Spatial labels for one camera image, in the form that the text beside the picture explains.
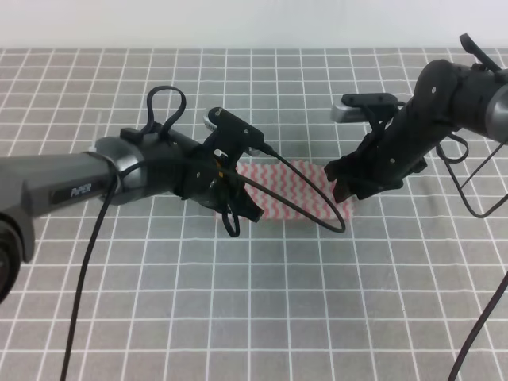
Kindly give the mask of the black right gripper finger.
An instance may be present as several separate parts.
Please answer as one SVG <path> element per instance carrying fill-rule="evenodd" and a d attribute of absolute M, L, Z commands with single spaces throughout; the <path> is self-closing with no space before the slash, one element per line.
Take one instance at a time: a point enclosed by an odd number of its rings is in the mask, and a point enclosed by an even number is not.
<path fill-rule="evenodd" d="M 324 172 L 329 182 L 356 180 L 357 160 L 353 154 L 342 156 L 325 165 Z"/>
<path fill-rule="evenodd" d="M 333 197 L 336 203 L 342 203 L 355 195 L 354 181 L 348 176 L 339 176 L 335 179 Z"/>

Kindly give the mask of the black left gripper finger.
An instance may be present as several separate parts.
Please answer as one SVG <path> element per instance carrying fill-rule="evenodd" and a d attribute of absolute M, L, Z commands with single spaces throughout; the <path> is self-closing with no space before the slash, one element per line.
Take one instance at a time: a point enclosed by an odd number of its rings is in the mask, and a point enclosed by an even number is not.
<path fill-rule="evenodd" d="M 237 216 L 245 217 L 252 222 L 258 222 L 264 214 L 246 190 L 239 190 L 233 196 L 233 211 Z"/>

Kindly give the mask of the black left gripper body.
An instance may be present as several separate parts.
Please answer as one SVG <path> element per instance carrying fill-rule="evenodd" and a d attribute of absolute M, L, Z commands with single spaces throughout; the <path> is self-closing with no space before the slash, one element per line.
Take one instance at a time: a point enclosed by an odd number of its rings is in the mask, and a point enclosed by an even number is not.
<path fill-rule="evenodd" d="M 233 196 L 245 190 L 245 182 L 236 177 L 237 161 L 203 143 L 171 131 L 169 141 L 179 148 L 181 175 L 174 193 L 212 210 L 233 210 Z"/>

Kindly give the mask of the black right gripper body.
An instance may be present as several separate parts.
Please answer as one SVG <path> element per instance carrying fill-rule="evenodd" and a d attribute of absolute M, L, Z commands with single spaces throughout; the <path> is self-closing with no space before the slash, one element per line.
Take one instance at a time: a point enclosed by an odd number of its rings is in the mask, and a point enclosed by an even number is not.
<path fill-rule="evenodd" d="M 403 179 L 426 168 L 424 159 L 445 138 L 445 124 L 408 102 L 389 121 L 376 123 L 357 149 L 355 197 L 359 200 L 399 189 Z"/>

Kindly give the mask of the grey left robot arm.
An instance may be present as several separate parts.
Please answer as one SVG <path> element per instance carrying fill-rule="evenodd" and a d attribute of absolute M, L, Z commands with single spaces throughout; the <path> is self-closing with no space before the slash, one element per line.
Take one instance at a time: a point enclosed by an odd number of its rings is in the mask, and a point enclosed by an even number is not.
<path fill-rule="evenodd" d="M 208 169 L 235 170 L 246 150 L 244 139 L 213 132 L 201 144 L 180 132 L 140 135 L 123 129 L 104 137 L 89 152 L 1 159 L 1 296 L 17 280 L 21 264 L 35 252 L 35 218 L 91 198 L 116 186 L 120 206 L 170 192 L 220 214 L 257 222 L 263 211 L 244 183 Z"/>

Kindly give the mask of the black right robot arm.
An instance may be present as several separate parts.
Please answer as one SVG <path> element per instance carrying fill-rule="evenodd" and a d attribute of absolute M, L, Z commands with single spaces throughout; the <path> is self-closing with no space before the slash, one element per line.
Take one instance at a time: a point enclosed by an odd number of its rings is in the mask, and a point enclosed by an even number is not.
<path fill-rule="evenodd" d="M 407 102 L 388 93 L 366 93 L 344 94 L 333 103 L 336 123 L 371 126 L 354 152 L 325 166 L 336 202 L 401 188 L 405 177 L 426 168 L 425 155 L 460 129 L 506 144 L 507 71 L 469 35 L 461 35 L 460 42 L 477 63 L 431 61 Z"/>

